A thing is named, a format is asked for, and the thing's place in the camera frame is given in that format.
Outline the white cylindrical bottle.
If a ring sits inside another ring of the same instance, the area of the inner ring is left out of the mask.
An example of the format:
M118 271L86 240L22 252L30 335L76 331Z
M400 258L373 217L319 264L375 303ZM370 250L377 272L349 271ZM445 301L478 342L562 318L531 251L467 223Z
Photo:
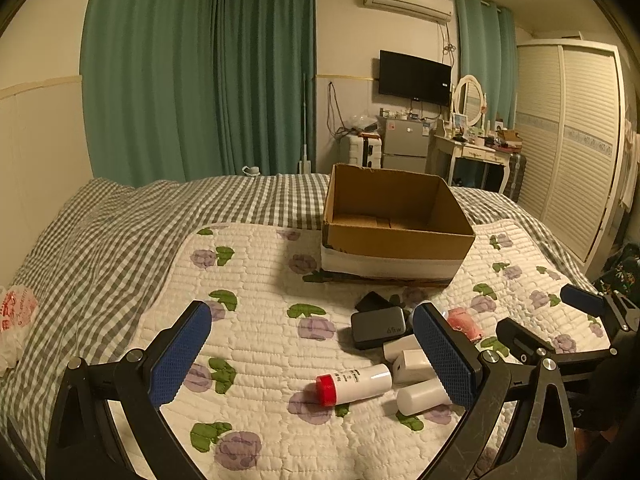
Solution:
M452 404L437 377L399 389L396 401L398 411L405 416L420 414L439 405Z

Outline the white square bottle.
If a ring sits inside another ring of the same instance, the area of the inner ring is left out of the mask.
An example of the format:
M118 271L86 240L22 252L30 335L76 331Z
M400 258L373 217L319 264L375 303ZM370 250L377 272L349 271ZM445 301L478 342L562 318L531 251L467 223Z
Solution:
M426 382L436 375L430 361L420 349L401 351L393 362L392 373L394 383L401 385Z

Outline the green curtain right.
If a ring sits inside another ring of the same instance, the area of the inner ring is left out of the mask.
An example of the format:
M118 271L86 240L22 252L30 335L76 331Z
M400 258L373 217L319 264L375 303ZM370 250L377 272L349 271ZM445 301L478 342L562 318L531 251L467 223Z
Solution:
M512 11L486 0L454 0L459 74L472 75L487 98L486 118L515 122L518 50Z

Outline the white oval mirror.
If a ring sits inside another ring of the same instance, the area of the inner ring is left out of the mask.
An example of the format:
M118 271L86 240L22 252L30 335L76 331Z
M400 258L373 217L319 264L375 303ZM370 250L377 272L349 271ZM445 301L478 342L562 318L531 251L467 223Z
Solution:
M486 92L475 76L465 75L459 79L451 104L454 116L465 116L468 126L483 125L487 112Z

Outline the brown cardboard box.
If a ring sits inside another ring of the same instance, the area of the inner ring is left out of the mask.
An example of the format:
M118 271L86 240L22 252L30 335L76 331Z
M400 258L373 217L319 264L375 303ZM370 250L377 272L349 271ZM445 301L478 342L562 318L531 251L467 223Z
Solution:
M336 164L321 237L321 269L349 278L445 286L475 232L439 176Z

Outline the white suitcase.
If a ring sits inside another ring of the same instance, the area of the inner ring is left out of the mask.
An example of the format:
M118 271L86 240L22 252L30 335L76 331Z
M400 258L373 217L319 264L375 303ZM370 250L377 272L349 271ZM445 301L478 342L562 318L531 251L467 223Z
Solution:
M374 169L382 167L383 143L377 133L349 133L338 145L340 162Z

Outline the white bottle red cap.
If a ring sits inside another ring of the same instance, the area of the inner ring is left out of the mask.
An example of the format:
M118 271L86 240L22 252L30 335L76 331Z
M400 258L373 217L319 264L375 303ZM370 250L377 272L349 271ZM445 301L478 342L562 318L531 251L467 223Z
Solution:
M321 375L316 378L316 396L324 408L382 396L393 387L385 364Z

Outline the white red plastic bag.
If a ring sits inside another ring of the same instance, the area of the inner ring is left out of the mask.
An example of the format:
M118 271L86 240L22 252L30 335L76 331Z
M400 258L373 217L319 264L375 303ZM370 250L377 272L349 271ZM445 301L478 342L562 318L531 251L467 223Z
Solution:
M0 375L16 367L21 359L32 324L38 312L38 300L24 285L1 289Z

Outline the grey rectangular case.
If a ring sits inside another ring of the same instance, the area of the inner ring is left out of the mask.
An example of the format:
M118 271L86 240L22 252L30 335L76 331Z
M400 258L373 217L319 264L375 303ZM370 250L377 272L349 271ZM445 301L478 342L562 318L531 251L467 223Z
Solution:
M400 307L357 312L350 317L352 341L359 350L382 346L405 335L405 313Z

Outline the black wall television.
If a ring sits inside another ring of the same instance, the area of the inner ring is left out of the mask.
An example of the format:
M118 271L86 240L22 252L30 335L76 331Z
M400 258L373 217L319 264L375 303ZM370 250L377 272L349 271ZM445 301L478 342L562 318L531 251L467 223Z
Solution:
M378 93L448 106L451 67L427 58L381 50L378 57Z

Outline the green curtain left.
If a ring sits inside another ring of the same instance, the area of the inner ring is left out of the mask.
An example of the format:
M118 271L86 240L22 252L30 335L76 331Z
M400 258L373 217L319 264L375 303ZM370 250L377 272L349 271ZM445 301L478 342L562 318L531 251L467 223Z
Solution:
M294 174L316 154L316 0L89 0L93 173L141 186Z

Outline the white floral quilt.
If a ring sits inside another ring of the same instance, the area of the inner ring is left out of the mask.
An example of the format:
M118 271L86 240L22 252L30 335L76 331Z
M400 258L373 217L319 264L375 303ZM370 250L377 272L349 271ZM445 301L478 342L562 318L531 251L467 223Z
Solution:
M131 345L147 346L190 302L212 311L212 328L186 382L163 415L209 479L413 479L446 442L461 408L405 416L396 394L322 410L312 402L323 374L382 361L359 351L350 317L366 284L329 283L319 271L320 235L228 224L182 244ZM560 299L568 274L515 222L481 224L452 282L441 292L383 286L406 308L431 299L442 313L463 308L501 350L503 318L562 353L603 349L602 324Z

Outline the white tube bottle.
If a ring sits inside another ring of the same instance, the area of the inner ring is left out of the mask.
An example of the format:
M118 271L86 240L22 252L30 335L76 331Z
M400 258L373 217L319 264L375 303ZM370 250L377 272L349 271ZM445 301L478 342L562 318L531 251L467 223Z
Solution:
M383 356L387 362L393 363L403 351L421 350L420 342L413 334L383 344Z

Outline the white dressing table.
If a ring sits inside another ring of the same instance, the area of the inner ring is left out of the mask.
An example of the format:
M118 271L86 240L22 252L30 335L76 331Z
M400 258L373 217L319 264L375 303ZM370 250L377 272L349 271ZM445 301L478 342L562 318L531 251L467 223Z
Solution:
M468 142L459 142L446 136L432 133L428 144L426 169L431 174L442 177L449 186L454 185L454 170L459 159L474 160L484 165L499 166L503 169L499 193L506 190L510 177L511 153L479 146Z

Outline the grey checkered bedsheet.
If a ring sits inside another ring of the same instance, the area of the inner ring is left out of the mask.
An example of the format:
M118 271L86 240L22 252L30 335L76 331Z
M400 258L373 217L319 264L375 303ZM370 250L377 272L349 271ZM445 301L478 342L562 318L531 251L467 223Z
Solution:
M46 462L56 394L70 359L90 364L120 359L142 315L154 304L183 242L210 226L249 224L316 231L330 177L219 177L189 183L158 181L130 188L96 179L84 186L45 229L17 271L38 300L25 351L1 382L1 423L15 430L37 466ZM481 224L511 220L540 251L585 285L548 228L512 200L474 188L450 188L475 232ZM322 281L383 286L445 286L378 282L321 269Z

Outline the silver mini fridge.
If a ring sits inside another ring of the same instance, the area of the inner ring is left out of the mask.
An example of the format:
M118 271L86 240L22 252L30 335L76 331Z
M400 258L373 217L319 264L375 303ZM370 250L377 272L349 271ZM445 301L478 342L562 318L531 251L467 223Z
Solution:
M382 166L424 174L430 138L422 122L385 118L382 120Z

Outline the green curtain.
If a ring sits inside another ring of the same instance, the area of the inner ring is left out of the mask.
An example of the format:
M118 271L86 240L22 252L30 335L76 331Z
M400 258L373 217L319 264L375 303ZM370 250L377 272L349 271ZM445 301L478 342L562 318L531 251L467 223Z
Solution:
M454 0L459 74L472 75L487 98L486 118L515 122L518 50L512 11L486 0Z
M141 186L294 174L316 154L316 0L89 0L93 173Z

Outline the dark suitcase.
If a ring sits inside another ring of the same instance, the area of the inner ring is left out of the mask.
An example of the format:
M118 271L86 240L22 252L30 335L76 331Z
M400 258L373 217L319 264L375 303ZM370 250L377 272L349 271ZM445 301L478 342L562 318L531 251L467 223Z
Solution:
M524 174L526 170L526 157L521 153L512 153L509 160L509 177L502 192L516 203L521 194Z

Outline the pink fluffy item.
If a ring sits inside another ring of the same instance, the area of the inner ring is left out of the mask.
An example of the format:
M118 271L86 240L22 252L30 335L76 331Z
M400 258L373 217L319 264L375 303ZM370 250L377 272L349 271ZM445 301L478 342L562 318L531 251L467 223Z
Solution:
M483 338L483 333L475 324L472 316L463 308L454 308L446 312L446 320L449 326L456 332L462 333L472 344L476 344Z

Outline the clear water jug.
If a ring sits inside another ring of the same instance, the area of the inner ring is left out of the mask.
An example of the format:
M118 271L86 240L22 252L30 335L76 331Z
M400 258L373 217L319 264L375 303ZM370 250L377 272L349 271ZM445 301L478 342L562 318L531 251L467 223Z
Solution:
M247 177L259 177L262 174L260 168L257 166L244 166L242 173Z

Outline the white louvered wardrobe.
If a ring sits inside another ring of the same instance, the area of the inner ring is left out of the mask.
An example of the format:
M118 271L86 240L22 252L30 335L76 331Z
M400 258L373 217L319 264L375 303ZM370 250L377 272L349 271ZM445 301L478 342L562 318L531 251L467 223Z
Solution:
M624 154L626 96L614 46L518 46L515 130L526 169L518 203L589 273L608 248Z

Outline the black rectangular box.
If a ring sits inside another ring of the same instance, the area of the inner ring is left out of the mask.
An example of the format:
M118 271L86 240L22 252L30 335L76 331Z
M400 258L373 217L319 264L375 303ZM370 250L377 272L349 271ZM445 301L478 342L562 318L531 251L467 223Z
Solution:
M390 299L385 299L377 292L368 292L365 294L355 306L358 313L372 312L389 308L403 308L404 304L400 301L398 295L393 295Z

